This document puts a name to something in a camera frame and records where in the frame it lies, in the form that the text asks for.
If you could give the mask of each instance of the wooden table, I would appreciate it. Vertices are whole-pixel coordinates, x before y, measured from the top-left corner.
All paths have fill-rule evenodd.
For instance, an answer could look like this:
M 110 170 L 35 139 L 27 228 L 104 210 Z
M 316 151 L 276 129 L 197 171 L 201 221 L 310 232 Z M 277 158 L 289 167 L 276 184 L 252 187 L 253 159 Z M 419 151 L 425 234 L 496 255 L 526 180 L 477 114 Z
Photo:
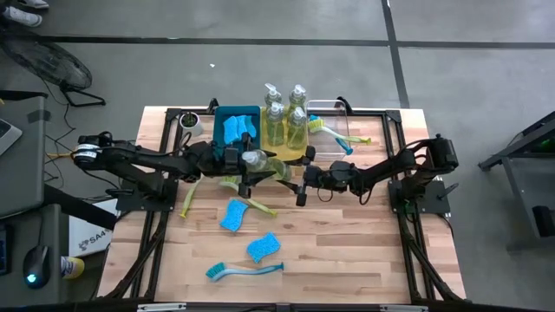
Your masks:
M 145 107 L 138 145 L 158 150 L 166 109 Z M 428 137 L 422 110 L 402 109 L 401 114 L 407 142 Z M 213 117 L 202 116 L 201 120 L 205 131 L 195 139 L 210 140 Z M 378 118 L 349 117 L 349 128 L 351 135 L 371 137 L 372 144 L 354 146 L 353 155 L 344 160 L 368 167 L 386 159 Z M 391 133 L 395 138 L 393 125 Z M 180 183 L 176 211 L 170 214 L 166 231 L 156 301 L 410 302 L 399 227 L 390 211 L 386 182 L 375 186 L 365 206 L 349 192 L 336 193 L 331 202 L 323 203 L 315 190 L 309 190 L 307 205 L 297 207 L 289 190 L 275 181 L 264 181 L 252 190 L 252 197 L 275 209 L 277 217 L 249 209 L 237 233 L 219 226 L 229 199 L 238 196 L 218 182 L 201 181 L 186 219 L 179 216 L 180 207 L 191 185 Z M 144 212 L 133 212 L 116 225 L 99 296 L 114 288 L 137 257 L 144 219 Z M 435 215 L 422 215 L 421 219 L 431 263 L 454 292 L 464 297 L 454 243 L 445 221 Z M 282 247 L 255 264 L 246 254 L 246 247 L 268 231 L 276 234 Z M 284 272 L 227 276 L 217 283 L 205 276 L 219 262 L 253 269 L 282 261 Z M 417 263 L 415 260 L 419 290 L 424 294 Z M 147 285 L 150 263 L 146 268 L 141 293 Z

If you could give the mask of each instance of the blue container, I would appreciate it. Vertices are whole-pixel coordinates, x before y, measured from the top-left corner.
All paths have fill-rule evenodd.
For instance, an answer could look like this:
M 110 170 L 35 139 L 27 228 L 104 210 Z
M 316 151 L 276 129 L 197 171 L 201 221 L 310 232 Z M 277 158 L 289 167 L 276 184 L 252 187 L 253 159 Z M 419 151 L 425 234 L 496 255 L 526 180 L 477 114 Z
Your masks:
M 216 108 L 214 118 L 213 140 L 218 144 L 219 148 L 225 146 L 224 141 L 224 121 L 232 116 L 251 116 L 252 125 L 257 130 L 257 136 L 252 138 L 252 147 L 260 148 L 260 107 L 258 106 L 242 106 L 242 107 L 218 107 Z M 232 144 L 240 153 L 243 152 L 243 143 L 235 142 Z

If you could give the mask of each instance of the soap bottle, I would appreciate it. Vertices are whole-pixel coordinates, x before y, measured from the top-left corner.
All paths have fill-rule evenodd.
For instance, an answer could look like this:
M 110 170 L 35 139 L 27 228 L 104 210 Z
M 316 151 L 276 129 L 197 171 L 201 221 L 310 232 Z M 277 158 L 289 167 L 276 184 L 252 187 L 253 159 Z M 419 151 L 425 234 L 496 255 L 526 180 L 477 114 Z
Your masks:
M 277 180 L 289 181 L 291 179 L 291 168 L 279 159 L 268 157 L 261 150 L 243 152 L 241 158 L 245 161 L 248 172 L 275 171 L 272 177 Z
M 264 97 L 264 101 L 266 102 L 266 108 L 270 109 L 273 102 L 281 103 L 282 98 L 274 85 L 266 83 L 265 86 L 268 88 L 268 93 Z
M 287 147 L 302 149 L 306 147 L 306 113 L 302 107 L 296 107 L 287 119 Z
M 301 85 L 296 85 L 293 91 L 289 94 L 289 114 L 297 107 L 304 110 L 304 103 L 306 102 L 306 90 Z
M 266 110 L 266 124 L 268 125 L 268 144 L 281 146 L 285 143 L 284 104 L 273 102 Z

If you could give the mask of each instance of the transparent container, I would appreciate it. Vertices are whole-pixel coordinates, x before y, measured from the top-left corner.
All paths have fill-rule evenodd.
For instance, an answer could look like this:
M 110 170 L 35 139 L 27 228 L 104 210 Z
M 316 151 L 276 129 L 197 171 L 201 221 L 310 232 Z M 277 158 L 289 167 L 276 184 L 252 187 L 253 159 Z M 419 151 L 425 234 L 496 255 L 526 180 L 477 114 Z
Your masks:
M 344 102 L 340 100 L 311 100 L 307 101 L 306 110 L 309 117 L 318 116 L 329 129 L 341 135 L 350 136 L 349 119 Z M 315 161 L 331 162 L 345 157 L 345 150 L 337 143 L 336 138 L 329 133 L 309 131 L 308 145 L 315 147 Z

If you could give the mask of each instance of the gray floor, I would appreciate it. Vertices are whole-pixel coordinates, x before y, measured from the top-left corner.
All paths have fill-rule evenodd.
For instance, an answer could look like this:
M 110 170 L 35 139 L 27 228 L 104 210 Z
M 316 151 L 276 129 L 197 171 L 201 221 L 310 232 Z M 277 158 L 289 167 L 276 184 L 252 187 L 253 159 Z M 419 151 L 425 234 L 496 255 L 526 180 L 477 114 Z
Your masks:
M 47 35 L 181 36 L 386 40 L 379 0 L 50 0 L 39 29 Z M 550 0 L 390 0 L 400 40 L 553 42 Z M 264 82 L 300 82 L 312 98 L 343 95 L 356 107 L 399 107 L 388 48 L 214 45 L 63 44 L 94 75 L 91 92 L 106 107 L 71 109 L 78 131 L 136 135 L 148 105 L 255 104 Z M 507 254 L 522 227 L 502 168 L 476 164 L 555 106 L 554 50 L 401 49 L 412 108 L 423 108 L 430 134 L 454 141 L 459 182 L 450 195 L 455 245 L 468 298 L 481 303 L 555 309 L 555 256 Z M 0 55 L 0 88 L 45 90 Z M 67 131 L 52 99 L 48 132 Z M 106 184 L 58 161 L 63 190 L 102 194 Z M 48 166 L 47 170 L 56 173 Z

